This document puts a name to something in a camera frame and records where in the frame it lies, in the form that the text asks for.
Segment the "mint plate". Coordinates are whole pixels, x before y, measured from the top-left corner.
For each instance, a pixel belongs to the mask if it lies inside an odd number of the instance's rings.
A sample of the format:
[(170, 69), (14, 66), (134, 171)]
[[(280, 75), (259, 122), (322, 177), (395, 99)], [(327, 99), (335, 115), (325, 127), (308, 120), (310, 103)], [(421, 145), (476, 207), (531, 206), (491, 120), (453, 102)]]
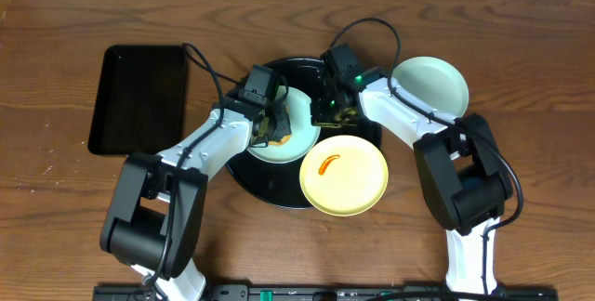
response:
[(406, 91), (438, 111), (461, 117), (469, 105), (469, 88), (450, 63), (434, 57), (415, 57), (399, 64), (392, 76)]
[(259, 160), (272, 164), (293, 162), (309, 152), (316, 144), (321, 128), (311, 124), (311, 98), (297, 88), (290, 87), (284, 100), (289, 115), (291, 136), (281, 145), (248, 148)]

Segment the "orange green scrub sponge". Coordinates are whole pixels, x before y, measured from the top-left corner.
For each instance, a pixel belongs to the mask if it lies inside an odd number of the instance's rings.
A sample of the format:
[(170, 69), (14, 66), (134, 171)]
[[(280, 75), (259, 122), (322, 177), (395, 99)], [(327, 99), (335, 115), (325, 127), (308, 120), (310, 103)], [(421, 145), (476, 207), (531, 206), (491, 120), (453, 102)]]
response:
[(287, 107), (281, 105), (272, 108), (270, 120), (269, 142), (272, 145), (284, 145), (292, 135)]

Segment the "yellow plate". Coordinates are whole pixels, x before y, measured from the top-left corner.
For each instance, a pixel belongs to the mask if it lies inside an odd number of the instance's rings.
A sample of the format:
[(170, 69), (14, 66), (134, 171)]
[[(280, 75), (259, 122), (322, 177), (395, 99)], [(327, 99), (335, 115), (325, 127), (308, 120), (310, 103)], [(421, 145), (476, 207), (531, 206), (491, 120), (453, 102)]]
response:
[(315, 144), (299, 170), (308, 202), (331, 216), (355, 216), (385, 193), (389, 169), (381, 151), (361, 137), (340, 135)]

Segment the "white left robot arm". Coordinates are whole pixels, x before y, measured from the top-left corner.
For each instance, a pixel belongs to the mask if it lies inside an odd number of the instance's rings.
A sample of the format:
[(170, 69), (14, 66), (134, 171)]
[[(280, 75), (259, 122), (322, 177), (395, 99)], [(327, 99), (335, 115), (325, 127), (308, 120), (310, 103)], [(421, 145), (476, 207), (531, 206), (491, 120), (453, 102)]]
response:
[(96, 300), (199, 300), (206, 278), (193, 261), (208, 182), (235, 155), (291, 133), (280, 73), (256, 65), (207, 120), (175, 146), (134, 152), (123, 165), (100, 247), (142, 276), (139, 286), (96, 287)]

